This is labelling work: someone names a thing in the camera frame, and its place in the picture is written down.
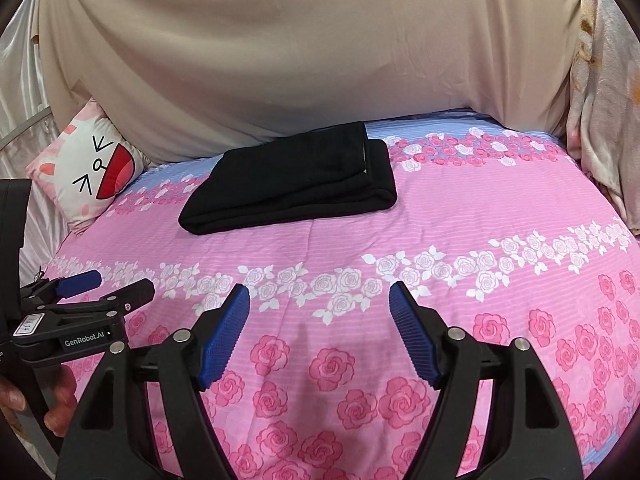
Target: folded black cloth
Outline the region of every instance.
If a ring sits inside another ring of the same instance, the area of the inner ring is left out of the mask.
[[[378,211],[397,198],[386,144],[351,123],[229,150],[178,222],[205,235]]]

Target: cartoon face pillow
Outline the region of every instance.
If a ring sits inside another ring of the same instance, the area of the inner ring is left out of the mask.
[[[145,156],[91,99],[27,166],[27,175],[53,200],[71,231],[80,234],[145,166]]]

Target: metal screw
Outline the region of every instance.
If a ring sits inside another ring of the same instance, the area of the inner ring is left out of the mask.
[[[513,344],[518,350],[522,350],[523,352],[531,348],[531,343],[523,337],[517,338],[516,341],[513,342]]]
[[[114,341],[109,347],[109,352],[111,352],[112,354],[119,354],[124,350],[124,347],[125,346],[122,341]]]
[[[462,341],[465,338],[465,331],[457,326],[452,326],[447,331],[447,335],[453,339],[453,341]]]
[[[185,343],[191,337],[191,332],[189,332],[186,328],[181,328],[174,334],[174,341],[177,343]]]

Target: human hand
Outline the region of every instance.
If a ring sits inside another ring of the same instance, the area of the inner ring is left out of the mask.
[[[76,378],[66,365],[61,365],[58,373],[52,378],[50,384],[56,405],[44,417],[44,423],[56,436],[65,436],[69,428],[71,418],[74,415],[78,401],[74,395],[76,392]],[[23,394],[7,379],[0,376],[0,405],[14,412],[23,412],[27,403]]]

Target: pink rose pattern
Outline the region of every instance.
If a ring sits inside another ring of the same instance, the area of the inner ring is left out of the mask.
[[[562,368],[562,371],[568,372],[574,367],[578,360],[578,354],[575,349],[575,343],[566,339],[558,340],[558,350],[556,350],[556,362]]]
[[[146,314],[144,312],[136,312],[131,316],[127,323],[127,335],[129,337],[135,336],[143,325],[146,323]]]
[[[338,418],[346,430],[356,430],[378,416],[377,405],[374,395],[365,394],[362,390],[349,390],[346,398],[338,403]]]
[[[596,469],[596,466],[598,464],[595,462],[589,462],[588,464],[583,464],[582,465],[582,474],[585,478],[587,478],[591,473],[593,473],[593,470]]]
[[[400,480],[400,477],[398,476],[398,473],[396,473],[395,469],[386,466],[376,469],[371,480]]]
[[[601,274],[598,276],[598,282],[600,283],[601,292],[609,301],[613,301],[616,297],[616,286],[613,280],[606,274]]]
[[[510,338],[507,320],[497,314],[477,314],[473,336],[478,341],[504,345]]]
[[[162,341],[169,337],[169,331],[165,326],[158,326],[149,336],[147,342],[150,345],[159,345]]]
[[[191,177],[181,180],[180,182],[166,182],[150,189],[142,187],[137,192],[125,192],[122,195],[124,198],[122,200],[116,200],[110,209],[116,214],[126,215],[139,211],[144,206],[146,206],[145,209],[147,209],[151,205],[181,204],[186,202],[190,196],[190,193],[185,192],[185,189],[195,189],[206,179],[206,176]]]
[[[266,377],[283,369],[289,361],[290,348],[274,335],[263,335],[251,350],[250,359],[258,375]]]
[[[543,310],[532,310],[529,312],[529,331],[542,348],[549,346],[556,335],[554,318]]]
[[[380,415],[388,424],[398,430],[411,424],[422,415],[431,403],[427,388],[420,380],[396,377],[386,384],[386,393],[378,405]]]
[[[272,418],[287,411],[287,393],[271,381],[266,381],[254,394],[255,416]]]
[[[333,431],[321,431],[318,436],[306,439],[298,458],[318,469],[331,469],[342,455],[342,444],[335,438]]]
[[[240,402],[243,390],[244,381],[231,370],[225,370],[222,378],[211,385],[211,391],[216,396],[216,404],[218,406],[228,406],[229,404]]]
[[[236,476],[243,479],[257,477],[264,465],[262,457],[252,451],[247,444],[242,444],[237,451],[229,455],[229,463],[236,472]]]
[[[298,435],[279,420],[264,428],[255,438],[260,451],[266,456],[288,458],[293,453],[294,446],[298,443]]]
[[[311,475],[295,462],[280,460],[264,472],[262,480],[311,480]]]
[[[587,361],[591,361],[596,353],[597,346],[598,338],[593,326],[586,324],[575,327],[575,347],[578,354],[582,355]]]
[[[462,455],[462,462],[460,462],[460,471],[458,474],[466,473],[478,466],[483,442],[484,435],[480,434],[478,428],[472,426],[471,431],[469,432],[469,438],[466,441],[465,452]]]
[[[601,306],[598,309],[598,322],[600,323],[600,328],[603,329],[607,335],[613,334],[613,325],[615,324],[615,320],[613,319],[613,313],[609,307]]]
[[[558,146],[546,139],[533,138],[518,134],[517,137],[505,135],[481,134],[479,137],[469,132],[463,139],[450,135],[431,134],[423,139],[397,140],[388,147],[389,159],[392,163],[402,163],[414,160],[420,164],[437,164],[438,166],[484,166],[490,158],[501,159],[509,157],[514,161],[530,162],[532,160],[558,161]],[[540,152],[531,142],[535,140],[544,146]],[[495,143],[501,144],[497,150]]]
[[[216,437],[218,438],[218,442],[220,443],[222,451],[225,452],[226,456],[229,456],[231,454],[231,446],[226,440],[225,430],[222,430],[222,428],[213,428],[213,431],[216,433]]]
[[[158,453],[171,453],[174,450],[174,443],[171,441],[169,428],[164,422],[158,422],[154,426],[154,436],[156,438],[156,447],[158,448]]]
[[[626,305],[620,301],[616,301],[616,315],[622,321],[622,323],[626,323],[629,319],[629,310],[626,308]]]
[[[402,474],[405,474],[409,469],[421,440],[422,435],[420,433],[410,431],[402,436],[400,444],[394,448],[391,460]]]
[[[531,340],[535,340],[541,349],[550,347],[548,351],[555,355],[558,370],[569,373],[579,360],[582,368],[577,367],[578,370],[584,369],[585,365],[591,367],[591,386],[585,392],[577,390],[574,393],[570,387],[572,381],[563,375],[553,380],[583,459],[591,449],[602,450],[614,433],[622,433],[640,405],[640,391],[634,375],[639,360],[640,324],[629,316],[625,304],[625,301],[631,301],[630,295],[638,293],[638,288],[631,272],[624,270],[619,277],[620,286],[617,286],[609,276],[598,276],[600,294],[611,303],[601,304],[591,320],[581,320],[570,330],[563,329],[558,334],[562,336],[560,338],[556,338],[558,329],[553,316],[545,310],[531,310],[527,320]],[[130,335],[144,333],[146,321],[143,312],[136,313],[127,320],[127,331]],[[477,314],[472,333],[479,340],[501,344],[508,343],[511,338],[508,320],[495,313]],[[626,335],[628,341],[622,340],[621,334]],[[148,344],[159,344],[168,335],[167,327],[157,325],[149,336],[144,337]],[[254,377],[264,378],[286,368],[290,351],[289,345],[278,336],[262,336],[249,354],[249,361],[255,369]],[[100,358],[101,355],[90,356],[68,365],[79,379],[91,373]],[[348,383],[354,380],[355,369],[356,358],[352,354],[337,348],[323,348],[312,359],[308,373],[316,395],[329,396],[327,399],[334,402],[333,420],[341,431],[370,431],[368,425],[378,416],[391,431],[404,430],[393,433],[398,436],[395,447],[389,455],[380,457],[381,463],[375,465],[368,477],[360,479],[341,468],[346,465],[341,461],[343,452],[348,452],[346,448],[343,449],[343,433],[327,429],[305,440],[300,439],[295,428],[279,420],[281,416],[289,416],[289,399],[282,387],[273,381],[263,381],[257,390],[252,386],[253,395],[246,396],[244,379],[228,370],[202,397],[210,420],[214,420],[219,410],[241,401],[246,402],[245,398],[253,403],[258,419],[267,419],[263,426],[257,428],[250,442],[234,443],[234,451],[231,451],[225,431],[214,429],[238,478],[401,480],[431,417],[433,405],[427,395],[428,386],[414,378],[398,376],[388,380],[386,388],[377,397],[375,391],[348,387]],[[607,394],[611,395],[615,389],[622,391],[628,406],[620,408],[619,402],[614,402],[613,408],[607,406]],[[171,436],[164,422],[155,423],[154,435],[161,454],[173,452]],[[483,438],[474,426],[460,474],[477,464]],[[593,468],[594,463],[585,464],[584,467]]]
[[[560,397],[560,402],[564,407],[569,403],[569,394],[571,393],[571,389],[569,385],[565,383],[560,377],[555,378],[553,380],[554,388],[556,392],[558,392],[558,397]]]
[[[309,366],[309,376],[321,392],[332,392],[353,379],[356,359],[335,348],[323,348]]]
[[[629,294],[636,293],[636,280],[628,270],[622,270],[622,272],[620,272],[620,286]]]

